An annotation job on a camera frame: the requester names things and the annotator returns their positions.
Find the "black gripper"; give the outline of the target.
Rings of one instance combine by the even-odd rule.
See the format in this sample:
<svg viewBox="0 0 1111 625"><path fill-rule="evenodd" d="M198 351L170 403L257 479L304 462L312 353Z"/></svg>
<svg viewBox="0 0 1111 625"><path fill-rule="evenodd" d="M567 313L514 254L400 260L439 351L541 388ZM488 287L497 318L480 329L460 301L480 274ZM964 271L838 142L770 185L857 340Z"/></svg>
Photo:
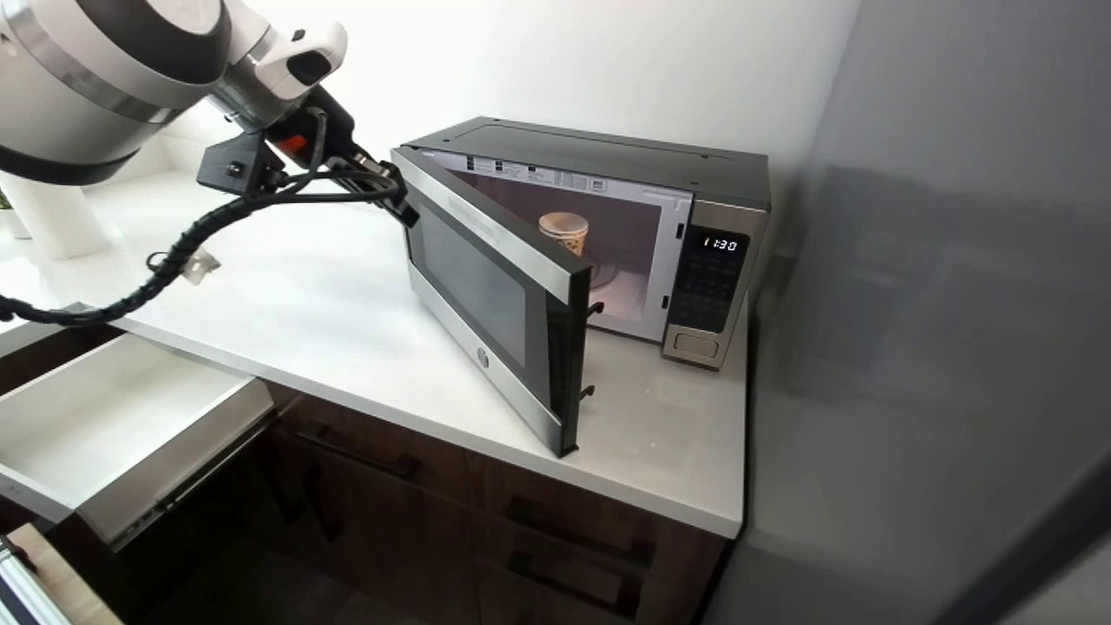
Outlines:
<svg viewBox="0 0 1111 625"><path fill-rule="evenodd" d="M421 219L400 193L395 167L355 142L355 118L321 88L274 124L207 145L198 167L202 188L251 200L309 199L312 179L332 179L338 200L383 200L406 230Z"/></svg>

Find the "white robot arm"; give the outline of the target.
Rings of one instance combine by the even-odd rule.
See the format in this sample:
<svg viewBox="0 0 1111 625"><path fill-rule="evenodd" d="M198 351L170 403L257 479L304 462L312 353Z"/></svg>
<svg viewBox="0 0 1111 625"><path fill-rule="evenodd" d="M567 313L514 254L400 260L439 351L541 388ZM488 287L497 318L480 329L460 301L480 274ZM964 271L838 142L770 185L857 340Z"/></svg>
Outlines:
<svg viewBox="0 0 1111 625"><path fill-rule="evenodd" d="M338 20L277 30L245 0L0 0L0 169L102 185L213 97L239 135L206 151L206 188L277 205L321 177L412 226L402 177L321 91L345 58Z"/></svg>

